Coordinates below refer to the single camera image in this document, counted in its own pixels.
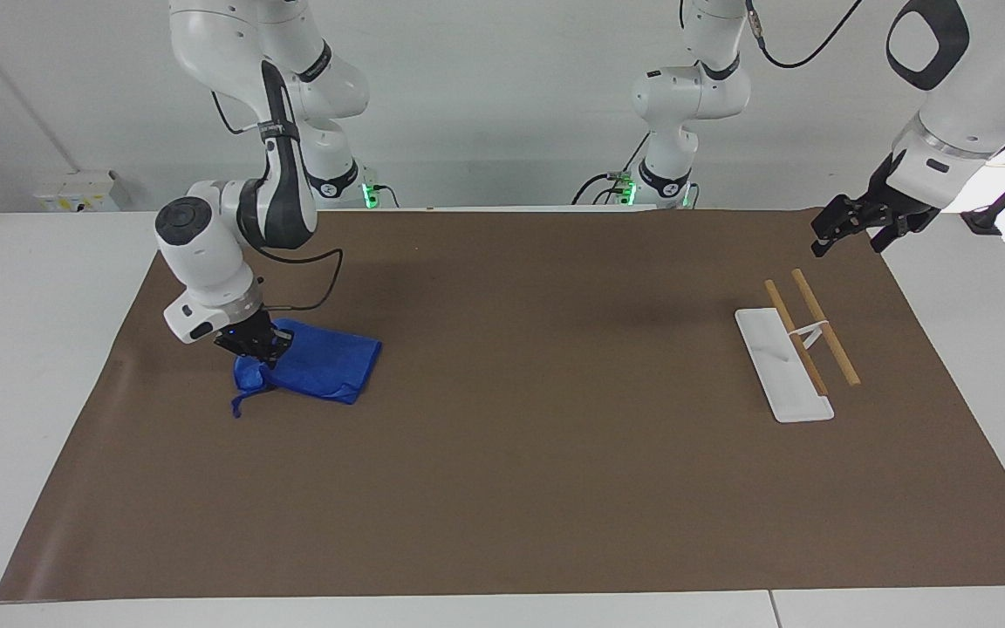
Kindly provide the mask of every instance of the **blue towel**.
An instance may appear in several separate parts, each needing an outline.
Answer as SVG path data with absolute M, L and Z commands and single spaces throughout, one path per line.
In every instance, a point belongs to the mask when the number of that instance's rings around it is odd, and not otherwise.
M 276 320 L 274 325 L 294 333 L 292 346 L 272 370 L 254 358 L 236 359 L 235 386 L 239 396 L 231 401 L 236 418 L 242 414 L 239 405 L 244 399 L 276 388 L 349 406 L 359 399 L 379 359 L 382 343 L 288 319 Z

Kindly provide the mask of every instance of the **power outlet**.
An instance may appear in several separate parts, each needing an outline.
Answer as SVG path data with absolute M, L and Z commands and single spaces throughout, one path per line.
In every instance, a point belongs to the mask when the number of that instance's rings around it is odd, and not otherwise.
M 41 182 L 33 198 L 45 211 L 123 211 L 131 198 L 115 172 L 83 171 Z

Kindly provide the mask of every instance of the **white stand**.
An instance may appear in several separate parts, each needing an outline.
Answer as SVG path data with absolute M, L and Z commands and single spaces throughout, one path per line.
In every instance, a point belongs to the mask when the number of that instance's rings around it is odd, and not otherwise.
M 735 321 L 778 422 L 798 424 L 826 421 L 835 416 L 829 398 L 817 394 L 777 309 L 739 309 Z M 802 337 L 805 349 L 809 349 L 820 340 L 824 325 L 824 321 L 815 323 L 793 334 Z

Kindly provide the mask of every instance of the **robotic arm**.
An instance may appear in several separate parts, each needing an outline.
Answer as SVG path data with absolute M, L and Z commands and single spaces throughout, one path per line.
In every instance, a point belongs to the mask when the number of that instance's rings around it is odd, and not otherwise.
M 305 0 L 173 0 L 170 28 L 189 74 L 258 116 L 266 168 L 199 182 L 157 215 L 161 253 L 187 286 L 165 320 L 185 343 L 218 334 L 216 345 L 273 366 L 291 338 L 263 308 L 240 242 L 296 249 L 318 228 L 318 199 L 350 204 L 356 189 L 362 199 L 363 169 L 332 119 L 362 113 L 367 83 L 321 38 Z
M 745 0 L 692 0 L 684 13 L 684 44 L 692 66 L 663 67 L 634 83 L 634 111 L 650 125 L 650 147 L 631 172 L 635 202 L 678 207 L 687 194 L 697 137 L 685 124 L 737 116 L 751 99 L 739 64 L 747 24 Z
M 929 96 L 866 194 L 838 195 L 813 220 L 817 257 L 870 227 L 882 227 L 870 242 L 877 253 L 922 231 L 1005 149 L 1005 1 L 910 0 L 890 27 L 886 56 Z

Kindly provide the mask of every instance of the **brown table mat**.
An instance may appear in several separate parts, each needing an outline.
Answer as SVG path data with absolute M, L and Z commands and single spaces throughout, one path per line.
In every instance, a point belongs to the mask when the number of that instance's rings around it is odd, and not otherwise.
M 810 212 L 323 215 L 312 325 L 386 343 L 346 407 L 181 346 L 156 261 L 0 600 L 1005 585 L 1005 472 L 881 258 Z M 267 300 L 331 267 L 248 255 Z M 735 325 L 804 267 L 837 418 L 778 425 Z M 103 298 L 103 294 L 92 294 Z

